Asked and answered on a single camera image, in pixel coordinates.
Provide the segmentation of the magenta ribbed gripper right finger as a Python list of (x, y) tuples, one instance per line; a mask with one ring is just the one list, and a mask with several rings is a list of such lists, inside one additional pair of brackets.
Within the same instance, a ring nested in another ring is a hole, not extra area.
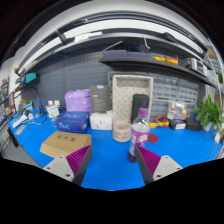
[(141, 146), (135, 147), (135, 156), (145, 184), (150, 184), (182, 169), (168, 155), (160, 157)]

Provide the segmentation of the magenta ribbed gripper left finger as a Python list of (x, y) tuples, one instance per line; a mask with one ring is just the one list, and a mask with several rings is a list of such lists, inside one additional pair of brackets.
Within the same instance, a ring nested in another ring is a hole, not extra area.
[(81, 185), (92, 155), (92, 145), (88, 145), (68, 156), (59, 155), (47, 164), (44, 170), (76, 185)]

